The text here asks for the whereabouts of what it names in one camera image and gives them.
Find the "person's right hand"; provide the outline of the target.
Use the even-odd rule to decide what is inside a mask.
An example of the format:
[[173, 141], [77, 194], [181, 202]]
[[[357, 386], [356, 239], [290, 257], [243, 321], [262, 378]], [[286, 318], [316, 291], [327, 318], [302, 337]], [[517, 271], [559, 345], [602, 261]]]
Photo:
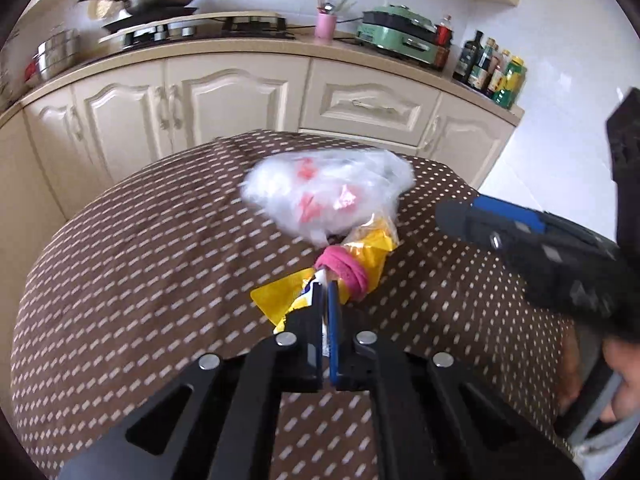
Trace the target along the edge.
[[576, 328], [565, 332], [560, 353], [556, 405], [565, 413], [578, 399], [585, 386], [593, 395], [593, 406], [600, 408], [599, 419], [606, 424], [621, 422], [639, 413], [639, 345], [617, 337], [607, 336], [601, 346], [600, 377], [597, 370], [592, 376], [582, 376], [582, 356]]

